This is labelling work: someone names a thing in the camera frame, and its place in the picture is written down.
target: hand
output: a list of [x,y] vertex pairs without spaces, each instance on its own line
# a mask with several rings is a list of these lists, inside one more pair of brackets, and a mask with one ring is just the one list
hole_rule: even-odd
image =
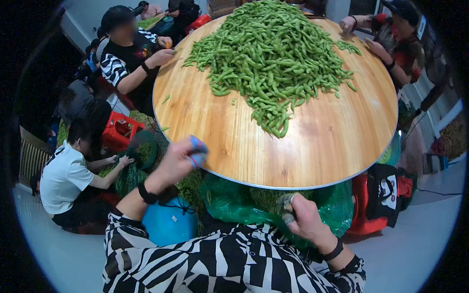
[[163,49],[154,53],[150,58],[148,58],[145,63],[148,68],[153,69],[156,66],[162,66],[168,63],[172,58],[174,58],[174,50]]
[[[196,141],[204,146],[204,144],[194,136],[169,146],[158,168],[151,173],[145,181],[145,188],[148,192],[159,193],[159,191],[186,177],[192,168],[204,163],[208,150],[202,152],[195,143]],[[195,156],[197,157],[195,159],[188,159],[187,157],[192,153],[196,153]]]
[[130,159],[128,156],[123,156],[119,159],[119,164],[122,167],[127,167],[128,165],[132,164],[133,162],[135,162],[135,160]]
[[391,55],[389,55],[389,53],[386,51],[383,45],[381,45],[378,42],[372,41],[369,38],[366,38],[365,41],[366,41],[366,44],[368,45],[369,50],[373,54],[378,56],[382,61],[388,64],[389,60],[391,60],[389,65],[393,62]]
[[351,16],[347,16],[343,18],[341,21],[339,21],[339,26],[342,29],[343,32],[349,33],[352,31],[353,26],[355,25],[355,18]]
[[117,155],[113,155],[112,157],[109,157],[106,159],[106,162],[108,165],[114,165],[116,161]]
[[292,200],[292,206],[297,220],[288,225],[290,231],[311,241],[320,253],[332,252],[337,245],[337,238],[331,232],[331,228],[321,221],[316,203],[296,193]]
[[170,49],[173,46],[173,40],[170,37],[158,37],[157,40],[162,48]]

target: cap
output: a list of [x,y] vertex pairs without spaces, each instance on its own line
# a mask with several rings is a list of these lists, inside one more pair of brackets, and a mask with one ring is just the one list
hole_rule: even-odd
[[395,14],[399,15],[403,19],[407,20],[410,25],[417,26],[420,17],[418,16],[417,10],[414,6],[405,0],[392,0],[385,1],[381,0],[384,6],[389,8],[389,10]]
[[104,33],[108,33],[115,27],[135,20],[135,16],[130,12],[128,7],[117,5],[109,8],[101,19],[101,29]]

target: white t-shirt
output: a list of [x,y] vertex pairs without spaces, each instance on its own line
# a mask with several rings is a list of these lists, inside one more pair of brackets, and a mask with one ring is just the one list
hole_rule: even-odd
[[71,209],[73,201],[93,178],[83,154],[64,141],[42,172],[39,190],[46,212],[57,215]]

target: plastic stool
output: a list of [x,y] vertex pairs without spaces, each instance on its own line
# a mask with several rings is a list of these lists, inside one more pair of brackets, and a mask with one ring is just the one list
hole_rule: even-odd
[[[119,123],[118,120],[124,120],[126,123]],[[130,139],[145,125],[137,122],[124,114],[111,112],[106,128],[101,136],[104,147],[114,152],[121,152],[128,148]]]
[[368,204],[368,175],[361,174],[352,179],[353,196],[355,197],[355,208],[350,229],[347,234],[366,235],[387,226],[387,217],[374,220],[366,218],[366,206]]
[[208,23],[211,20],[212,19],[207,14],[201,15],[196,19],[196,21],[194,21],[193,23],[191,23],[190,25],[188,25],[184,29],[184,33],[187,36],[189,34],[190,30],[196,30],[196,29],[200,28],[201,26],[203,26],[204,24]]

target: black cap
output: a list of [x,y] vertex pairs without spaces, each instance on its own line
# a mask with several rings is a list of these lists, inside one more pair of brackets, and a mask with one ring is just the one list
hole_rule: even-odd
[[37,172],[35,175],[31,176],[30,186],[32,189],[32,196],[38,195],[37,188],[38,188],[38,181],[40,178],[41,178],[41,172]]
[[109,8],[101,19],[101,30],[108,33],[115,27],[135,20],[128,7],[117,5]]
[[405,0],[381,0],[381,3],[389,8],[393,14],[399,15],[403,19],[407,20],[411,26],[418,25],[420,17],[418,16],[417,10],[412,6],[412,4],[410,4],[410,2]]

